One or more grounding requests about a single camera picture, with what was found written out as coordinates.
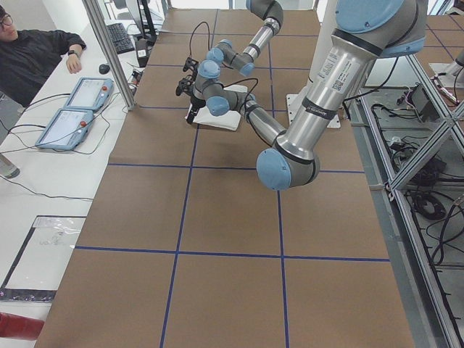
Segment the person's bare hand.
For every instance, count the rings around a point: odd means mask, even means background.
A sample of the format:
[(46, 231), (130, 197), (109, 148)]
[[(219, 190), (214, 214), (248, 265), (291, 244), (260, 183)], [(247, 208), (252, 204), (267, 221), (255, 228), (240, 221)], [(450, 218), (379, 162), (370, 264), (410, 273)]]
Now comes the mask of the person's bare hand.
[(71, 54), (66, 61), (67, 70), (70, 74), (79, 73), (82, 70), (82, 65), (80, 62), (80, 58), (75, 55)]

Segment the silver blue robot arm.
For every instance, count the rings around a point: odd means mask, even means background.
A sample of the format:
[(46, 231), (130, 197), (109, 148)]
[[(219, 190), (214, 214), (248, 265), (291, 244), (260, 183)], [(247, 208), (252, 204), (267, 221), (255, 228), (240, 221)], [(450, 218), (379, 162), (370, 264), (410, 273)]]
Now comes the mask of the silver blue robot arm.
[(191, 80), (182, 80), (177, 94), (191, 99), (188, 121), (201, 108), (219, 117), (239, 112), (268, 145), (257, 158), (257, 174), (269, 189), (286, 190), (312, 182), (320, 161), (314, 148), (338, 108), (373, 60), (419, 52), (425, 42), (425, 1), (339, 1), (334, 14), (332, 47), (313, 84), (303, 97), (289, 127), (272, 118), (249, 92), (227, 91), (220, 82), (222, 65), (248, 76), (254, 62), (283, 26), (277, 1), (248, 1), (247, 9), (263, 20), (262, 27), (242, 52), (220, 41), (197, 66)]
[(283, 10), (278, 1), (246, 1), (246, 8), (263, 20), (262, 27), (242, 52), (236, 51), (230, 40), (219, 41), (199, 63), (193, 81), (197, 78), (218, 79), (222, 63), (237, 70), (244, 77), (251, 74), (262, 50), (283, 26)]

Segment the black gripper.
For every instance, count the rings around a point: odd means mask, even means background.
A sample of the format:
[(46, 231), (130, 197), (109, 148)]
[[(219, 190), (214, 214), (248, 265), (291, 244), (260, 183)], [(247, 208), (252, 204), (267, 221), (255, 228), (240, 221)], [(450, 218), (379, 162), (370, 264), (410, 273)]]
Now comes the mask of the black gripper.
[(191, 80), (192, 80), (193, 82), (195, 82), (197, 76), (198, 76), (198, 67), (197, 67), (197, 66), (193, 66), (193, 67), (191, 68)]
[(191, 108), (188, 111), (186, 116), (186, 122), (191, 125), (194, 122), (194, 119), (198, 113), (198, 109), (205, 107), (205, 99), (202, 93), (196, 88), (196, 86), (191, 87)]

